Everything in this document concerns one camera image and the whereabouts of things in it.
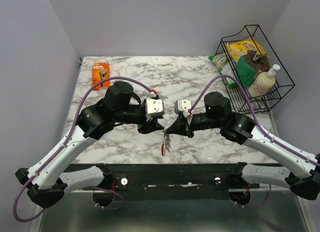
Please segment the red white keyring carabiner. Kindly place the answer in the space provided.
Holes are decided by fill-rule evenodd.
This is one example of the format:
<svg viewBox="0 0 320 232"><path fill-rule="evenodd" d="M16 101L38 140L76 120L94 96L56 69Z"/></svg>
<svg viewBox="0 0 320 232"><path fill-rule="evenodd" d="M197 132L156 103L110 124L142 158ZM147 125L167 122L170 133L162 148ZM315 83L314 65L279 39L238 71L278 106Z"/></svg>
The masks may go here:
<svg viewBox="0 0 320 232"><path fill-rule="evenodd" d="M162 156L165 156L167 152L168 153L171 152L171 139L170 139L170 135L167 134L167 131L164 130L163 131L163 141L162 141L162 145L161 145Z"/></svg>

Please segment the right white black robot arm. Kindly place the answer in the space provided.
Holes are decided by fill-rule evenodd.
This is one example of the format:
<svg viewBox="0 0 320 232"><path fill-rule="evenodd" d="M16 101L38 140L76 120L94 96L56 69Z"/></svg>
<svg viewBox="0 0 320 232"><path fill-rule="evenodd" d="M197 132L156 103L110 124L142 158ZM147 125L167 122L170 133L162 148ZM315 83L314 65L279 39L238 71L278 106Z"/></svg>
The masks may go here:
<svg viewBox="0 0 320 232"><path fill-rule="evenodd" d="M242 163L241 170L230 175L230 182L240 188L245 184L263 183L288 188L295 195L315 200L320 190L320 158L281 140L252 118L233 112L230 100L219 92L204 97L205 112L188 114L189 100L178 99L176 121L166 134L192 138L195 131L220 129L225 139L253 148L280 164L279 167Z"/></svg>

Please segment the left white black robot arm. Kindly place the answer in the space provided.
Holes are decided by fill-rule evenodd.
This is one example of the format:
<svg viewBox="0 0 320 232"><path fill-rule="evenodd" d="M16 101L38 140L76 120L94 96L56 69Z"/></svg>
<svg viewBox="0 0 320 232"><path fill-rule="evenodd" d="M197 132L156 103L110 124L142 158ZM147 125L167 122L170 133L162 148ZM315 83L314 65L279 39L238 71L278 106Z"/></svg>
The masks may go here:
<svg viewBox="0 0 320 232"><path fill-rule="evenodd" d="M131 84L116 81L96 104L82 109L68 134L41 161L20 168L15 175L27 187L31 201L42 208L53 206L74 190L93 186L111 189L114 176L102 163L74 172L65 170L118 124L136 124L141 134L163 130L158 119L164 113L164 103L154 91L141 100Z"/></svg>

